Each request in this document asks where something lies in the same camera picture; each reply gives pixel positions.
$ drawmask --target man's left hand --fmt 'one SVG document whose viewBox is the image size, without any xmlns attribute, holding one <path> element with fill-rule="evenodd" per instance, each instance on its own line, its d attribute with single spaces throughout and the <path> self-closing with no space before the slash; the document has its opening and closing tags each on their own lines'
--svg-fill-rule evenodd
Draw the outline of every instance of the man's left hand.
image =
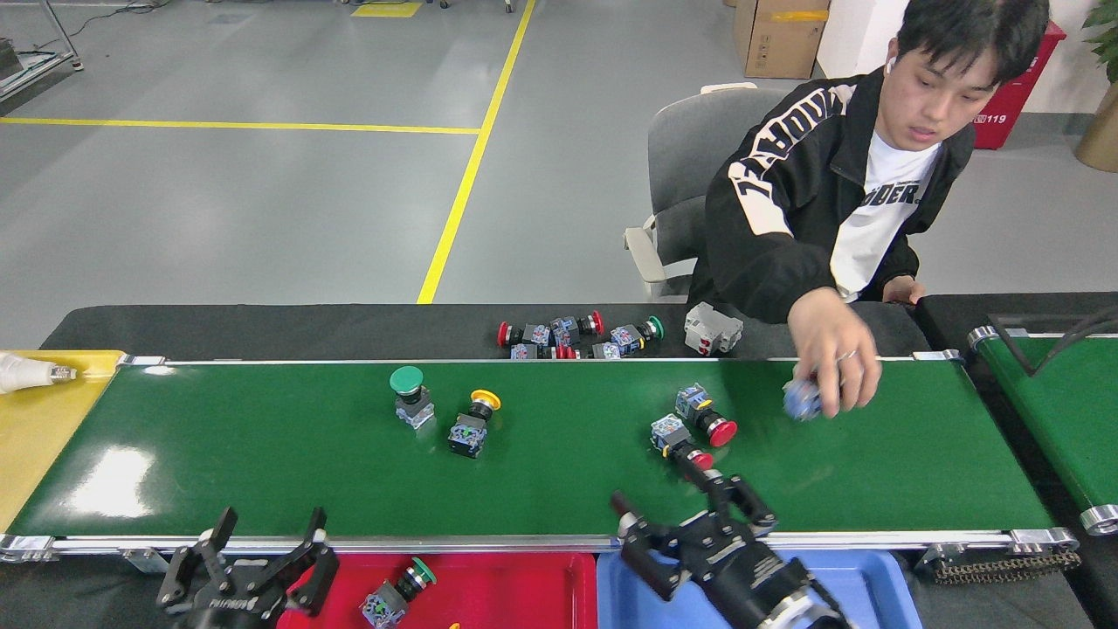
<svg viewBox="0 0 1118 629">
<path fill-rule="evenodd" d="M 912 275 L 898 275 L 892 279 L 885 282 L 885 287 L 881 294 L 881 301 L 884 302 L 897 302 L 897 303 L 911 303 L 916 305 L 916 302 L 928 292 L 928 288 L 923 284 L 916 280 Z"/>
</svg>

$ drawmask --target yellow tray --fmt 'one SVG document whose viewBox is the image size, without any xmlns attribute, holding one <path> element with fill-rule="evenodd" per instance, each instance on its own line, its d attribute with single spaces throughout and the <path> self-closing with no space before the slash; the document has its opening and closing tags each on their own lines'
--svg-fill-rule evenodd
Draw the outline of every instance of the yellow tray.
<svg viewBox="0 0 1118 629">
<path fill-rule="evenodd" d="M 19 352 L 78 371 L 74 382 L 0 395 L 0 533 L 23 508 L 82 420 L 108 387 L 123 352 Z"/>
</svg>

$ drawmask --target white t-shirt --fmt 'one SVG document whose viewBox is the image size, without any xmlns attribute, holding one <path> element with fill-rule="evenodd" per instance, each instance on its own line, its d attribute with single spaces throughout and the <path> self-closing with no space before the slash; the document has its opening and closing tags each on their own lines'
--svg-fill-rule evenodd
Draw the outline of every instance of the white t-shirt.
<svg viewBox="0 0 1118 629">
<path fill-rule="evenodd" d="M 865 198 L 839 226 L 831 252 L 831 274 L 843 301 L 858 298 L 873 278 L 897 230 L 923 198 L 938 152 L 938 143 L 922 151 L 901 151 L 873 133 Z"/>
</svg>

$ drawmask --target white robotic hand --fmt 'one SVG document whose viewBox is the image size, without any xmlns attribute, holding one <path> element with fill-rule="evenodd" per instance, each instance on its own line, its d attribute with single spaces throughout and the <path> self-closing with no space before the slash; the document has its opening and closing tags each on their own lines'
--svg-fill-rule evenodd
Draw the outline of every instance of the white robotic hand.
<svg viewBox="0 0 1118 629">
<path fill-rule="evenodd" d="M 0 394 L 77 379 L 77 370 L 0 352 Z"/>
</svg>

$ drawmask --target green conveyor belt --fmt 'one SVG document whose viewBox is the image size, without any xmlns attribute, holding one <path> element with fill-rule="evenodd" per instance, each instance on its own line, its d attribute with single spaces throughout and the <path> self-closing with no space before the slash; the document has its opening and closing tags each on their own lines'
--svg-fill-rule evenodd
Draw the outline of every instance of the green conveyor belt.
<svg viewBox="0 0 1118 629">
<path fill-rule="evenodd" d="M 8 533 L 197 535 L 233 505 L 237 535 L 610 535 L 614 489 L 650 518 L 704 501 L 655 452 L 650 425 L 699 382 L 740 427 L 710 451 L 780 518 L 778 531 L 1046 528 L 1051 518 L 963 369 L 887 362 L 878 398 L 789 420 L 792 363 L 417 364 L 437 426 L 394 416 L 404 363 L 123 368 Z M 477 460 L 446 436 L 470 392 L 503 408 Z"/>
<path fill-rule="evenodd" d="M 1033 365 L 1057 341 L 1013 340 Z M 978 352 L 1079 508 L 1118 504 L 1118 340 L 1082 340 L 1033 378 L 999 339 Z"/>
</svg>

